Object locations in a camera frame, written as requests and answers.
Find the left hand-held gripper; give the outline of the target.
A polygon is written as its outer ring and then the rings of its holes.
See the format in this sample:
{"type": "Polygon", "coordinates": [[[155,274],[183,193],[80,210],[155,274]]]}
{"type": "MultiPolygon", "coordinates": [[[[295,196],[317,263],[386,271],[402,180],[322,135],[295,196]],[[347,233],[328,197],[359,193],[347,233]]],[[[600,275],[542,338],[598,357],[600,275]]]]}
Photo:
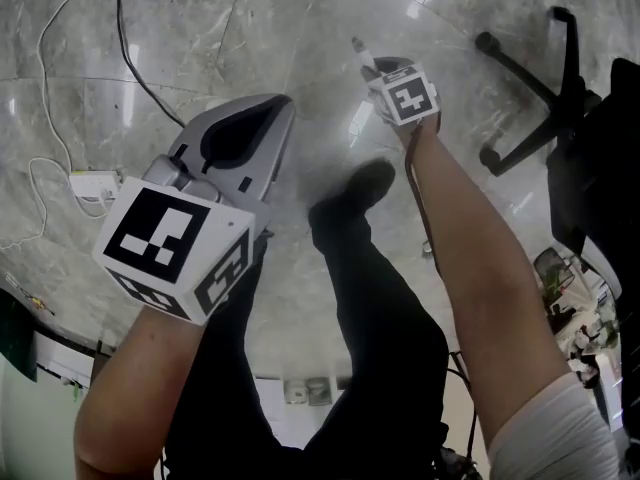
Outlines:
{"type": "Polygon", "coordinates": [[[96,263],[129,297],[206,324],[258,256],[294,118],[284,94],[198,114],[141,177],[124,179],[95,242],[96,263]]]}

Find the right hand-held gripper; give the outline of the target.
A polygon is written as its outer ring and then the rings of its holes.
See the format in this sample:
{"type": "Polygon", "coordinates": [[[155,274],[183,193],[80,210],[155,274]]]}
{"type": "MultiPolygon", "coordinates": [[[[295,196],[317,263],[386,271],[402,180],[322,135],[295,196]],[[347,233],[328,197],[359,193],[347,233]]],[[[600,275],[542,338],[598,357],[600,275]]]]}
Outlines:
{"type": "Polygon", "coordinates": [[[375,58],[356,36],[352,46],[360,58],[370,99],[384,121],[404,126],[439,112],[437,90],[421,63],[403,57],[375,58]]]}

